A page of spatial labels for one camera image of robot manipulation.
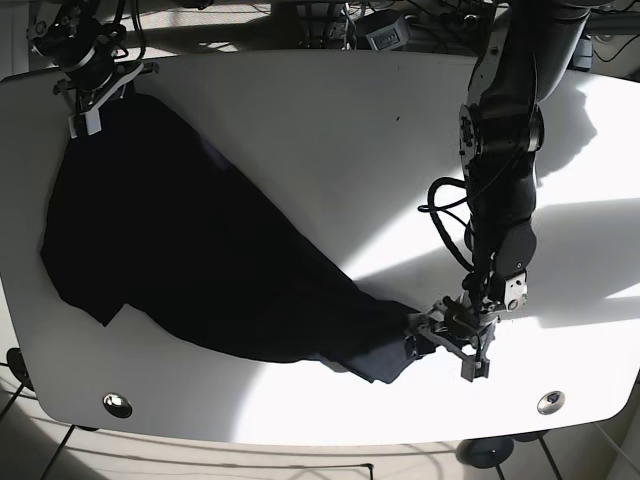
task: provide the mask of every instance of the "white table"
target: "white table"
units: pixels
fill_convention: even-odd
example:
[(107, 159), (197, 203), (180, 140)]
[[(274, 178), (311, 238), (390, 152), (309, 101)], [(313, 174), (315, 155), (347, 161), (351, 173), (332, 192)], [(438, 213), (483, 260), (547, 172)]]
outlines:
[[(458, 293), (464, 272), (415, 207), (432, 180), (460, 174), (469, 60), (314, 51), (160, 63), (138, 90), (208, 137), (364, 289), (423, 308)], [(208, 351), (129, 307), (103, 328), (62, 302), (38, 255), (68, 135), (66, 106), (51, 94), (60, 77), (0, 85), (0, 272), (53, 418), (193, 439), (355, 445), (557, 428), (626, 403), (640, 367), (639, 85), (568, 74), (543, 104), (530, 302), (499, 325), (491, 377), (469, 384), (460, 361), (439, 351), (384, 385), (313, 362)], [(537, 403), (553, 390), (567, 402), (542, 416)], [(110, 416), (107, 392), (127, 397), (133, 415)]]

